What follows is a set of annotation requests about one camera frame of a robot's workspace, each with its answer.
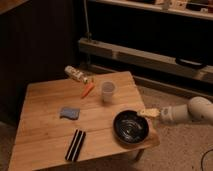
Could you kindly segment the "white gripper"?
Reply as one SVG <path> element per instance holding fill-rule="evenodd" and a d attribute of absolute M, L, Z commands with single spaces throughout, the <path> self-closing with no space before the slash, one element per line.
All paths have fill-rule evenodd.
<path fill-rule="evenodd" d="M 160 114 L 160 120 L 163 123 L 173 123 L 172 107 L 163 107 L 160 111 L 157 108 L 142 109 L 137 112 L 138 116 L 147 118 L 157 118 Z"/>

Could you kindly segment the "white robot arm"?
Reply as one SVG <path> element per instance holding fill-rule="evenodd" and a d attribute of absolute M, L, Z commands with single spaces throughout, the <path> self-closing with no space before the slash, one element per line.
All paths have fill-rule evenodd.
<path fill-rule="evenodd" d="M 187 104 L 161 109 L 142 109 L 138 116 L 158 119 L 164 124 L 199 123 L 213 125 L 213 103 L 204 97 L 193 97 Z"/>

